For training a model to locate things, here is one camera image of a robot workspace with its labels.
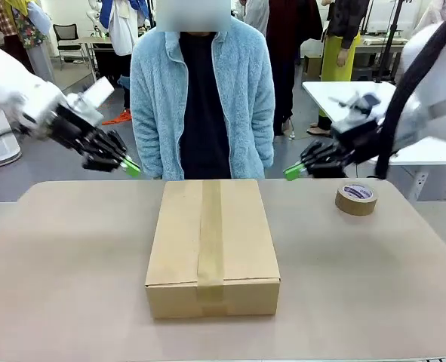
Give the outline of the person in white blue coat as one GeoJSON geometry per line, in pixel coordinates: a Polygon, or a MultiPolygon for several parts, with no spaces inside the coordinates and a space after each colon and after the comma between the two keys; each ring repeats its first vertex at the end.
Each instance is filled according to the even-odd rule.
{"type": "Polygon", "coordinates": [[[149,18],[146,0],[102,0],[100,23],[109,32],[115,53],[120,56],[132,54],[139,38],[139,21],[149,18]]]}

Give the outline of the person in dark red garment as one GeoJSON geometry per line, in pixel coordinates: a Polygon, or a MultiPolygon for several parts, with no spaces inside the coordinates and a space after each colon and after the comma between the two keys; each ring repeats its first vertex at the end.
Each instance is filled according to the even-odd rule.
{"type": "Polygon", "coordinates": [[[269,0],[266,41],[275,86],[274,134],[294,138],[293,88],[295,62],[300,46],[319,40],[321,15],[316,0],[269,0]]]}

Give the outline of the person in blue fleece jacket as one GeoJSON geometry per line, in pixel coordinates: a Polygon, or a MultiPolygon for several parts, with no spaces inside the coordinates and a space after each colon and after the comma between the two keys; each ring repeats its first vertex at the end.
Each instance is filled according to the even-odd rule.
{"type": "Polygon", "coordinates": [[[262,179],[274,160],[275,89],[264,35],[230,0],[157,0],[131,57],[131,115],[154,179],[262,179]]]}

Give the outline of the small cardboard box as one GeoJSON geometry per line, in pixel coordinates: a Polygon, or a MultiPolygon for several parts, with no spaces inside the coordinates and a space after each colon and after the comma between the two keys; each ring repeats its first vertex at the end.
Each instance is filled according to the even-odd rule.
{"type": "Polygon", "coordinates": [[[310,80],[319,80],[321,75],[321,56],[307,56],[303,58],[303,74],[310,80]]]}

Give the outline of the person in floral shirt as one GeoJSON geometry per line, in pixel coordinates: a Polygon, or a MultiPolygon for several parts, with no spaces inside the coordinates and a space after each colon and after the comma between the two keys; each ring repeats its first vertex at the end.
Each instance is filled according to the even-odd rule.
{"type": "Polygon", "coordinates": [[[35,0],[0,0],[0,32],[5,51],[32,74],[54,82],[45,44],[51,20],[35,0]]]}

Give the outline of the brown cardboard box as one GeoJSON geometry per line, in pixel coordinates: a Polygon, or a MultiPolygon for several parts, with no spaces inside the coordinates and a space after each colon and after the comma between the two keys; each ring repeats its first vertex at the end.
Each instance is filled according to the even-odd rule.
{"type": "Polygon", "coordinates": [[[153,318],[274,315],[280,283],[256,180],[166,183],[145,282],[153,318]]]}

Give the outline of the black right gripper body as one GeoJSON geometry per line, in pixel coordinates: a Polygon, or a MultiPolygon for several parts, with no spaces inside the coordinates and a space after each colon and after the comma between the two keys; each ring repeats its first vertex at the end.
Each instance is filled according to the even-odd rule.
{"type": "Polygon", "coordinates": [[[348,130],[340,130],[335,124],[331,134],[339,150],[350,163],[361,164],[380,154],[380,126],[363,124],[348,130]]]}

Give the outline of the black tripod stand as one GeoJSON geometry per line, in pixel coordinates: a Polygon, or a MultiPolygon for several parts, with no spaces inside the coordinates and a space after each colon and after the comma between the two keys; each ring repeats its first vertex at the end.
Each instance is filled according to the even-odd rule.
{"type": "Polygon", "coordinates": [[[376,83],[381,83],[383,80],[383,73],[386,68],[387,60],[389,59],[390,48],[392,47],[394,34],[398,27],[398,19],[400,17],[403,3],[406,1],[407,0],[395,0],[396,8],[393,11],[394,17],[393,17],[392,22],[389,27],[389,32],[388,32],[387,41],[386,41],[384,51],[380,54],[379,68],[378,68],[378,72],[377,72],[377,77],[375,78],[376,83]]]}

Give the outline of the white side table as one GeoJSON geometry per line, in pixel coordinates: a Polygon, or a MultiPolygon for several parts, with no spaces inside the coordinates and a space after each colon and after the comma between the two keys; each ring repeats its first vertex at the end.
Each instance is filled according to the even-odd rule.
{"type": "MultiPolygon", "coordinates": [[[[338,105],[339,102],[347,102],[353,96],[371,93],[381,100],[381,104],[377,107],[380,110],[388,104],[395,91],[393,84],[372,81],[305,81],[302,86],[333,122],[341,121],[349,113],[338,105]]],[[[446,142],[427,137],[398,151],[390,159],[389,165],[415,169],[415,173],[412,174],[412,186],[408,193],[408,200],[415,202],[420,197],[429,173],[436,167],[446,167],[446,142]]]]}

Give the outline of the black mesh chair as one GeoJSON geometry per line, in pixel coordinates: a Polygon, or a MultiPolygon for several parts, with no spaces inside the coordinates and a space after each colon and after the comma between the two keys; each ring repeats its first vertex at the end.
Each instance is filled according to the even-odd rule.
{"type": "Polygon", "coordinates": [[[81,46],[79,44],[61,44],[65,41],[78,40],[78,28],[75,23],[69,25],[54,24],[53,30],[57,39],[57,50],[59,51],[59,58],[63,60],[64,51],[80,51],[81,46]]]}

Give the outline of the person in white shirt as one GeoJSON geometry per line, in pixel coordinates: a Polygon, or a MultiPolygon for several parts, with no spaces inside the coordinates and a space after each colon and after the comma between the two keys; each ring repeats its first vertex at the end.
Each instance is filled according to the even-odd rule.
{"type": "Polygon", "coordinates": [[[269,0],[240,0],[245,8],[244,22],[266,36],[269,21],[269,0]]]}

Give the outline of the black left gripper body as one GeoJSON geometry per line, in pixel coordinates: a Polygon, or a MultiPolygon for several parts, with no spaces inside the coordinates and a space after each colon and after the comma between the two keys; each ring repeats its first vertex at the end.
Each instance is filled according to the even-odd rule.
{"type": "Polygon", "coordinates": [[[57,105],[49,111],[38,128],[38,134],[50,138],[79,154],[100,152],[95,143],[103,115],[96,109],[76,110],[68,105],[57,105]]]}

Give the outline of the orange cloth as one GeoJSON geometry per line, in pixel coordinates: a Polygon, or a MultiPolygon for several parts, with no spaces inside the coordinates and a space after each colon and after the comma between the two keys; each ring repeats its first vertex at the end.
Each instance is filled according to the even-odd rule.
{"type": "Polygon", "coordinates": [[[113,125],[113,124],[120,124],[123,122],[127,122],[127,121],[131,121],[132,116],[131,116],[131,110],[130,109],[124,109],[120,115],[118,115],[117,117],[108,120],[108,121],[104,121],[102,123],[102,125],[107,126],[107,125],[113,125]]]}

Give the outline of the brown packing tape roll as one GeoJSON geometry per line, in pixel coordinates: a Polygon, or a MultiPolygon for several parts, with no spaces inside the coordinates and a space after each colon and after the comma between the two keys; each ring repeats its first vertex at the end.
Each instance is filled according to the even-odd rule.
{"type": "Polygon", "coordinates": [[[336,207],[352,216],[368,216],[374,212],[377,193],[366,183],[344,183],[335,195],[336,207]]]}

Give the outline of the figure in yellow apron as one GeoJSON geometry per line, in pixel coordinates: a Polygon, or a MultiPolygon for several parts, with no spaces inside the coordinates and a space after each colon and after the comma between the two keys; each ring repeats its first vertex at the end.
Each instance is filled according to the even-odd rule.
{"type": "Polygon", "coordinates": [[[322,81],[350,81],[360,26],[370,0],[321,0],[328,6],[322,81]]]}

